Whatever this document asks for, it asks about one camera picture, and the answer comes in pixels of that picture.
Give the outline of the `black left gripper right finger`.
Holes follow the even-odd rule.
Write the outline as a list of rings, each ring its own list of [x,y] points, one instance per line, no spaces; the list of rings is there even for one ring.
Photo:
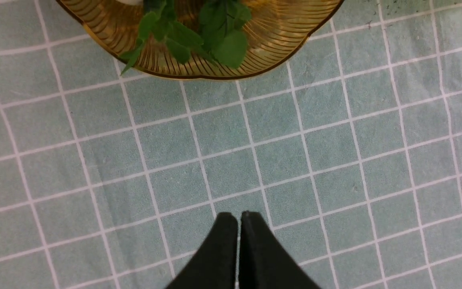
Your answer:
[[[241,289],[318,289],[275,238],[258,212],[243,212],[238,282]]]

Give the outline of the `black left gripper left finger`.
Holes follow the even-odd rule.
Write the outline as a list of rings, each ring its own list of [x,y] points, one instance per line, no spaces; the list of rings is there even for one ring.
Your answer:
[[[220,212],[211,230],[167,289],[233,289],[236,282],[238,222]]]

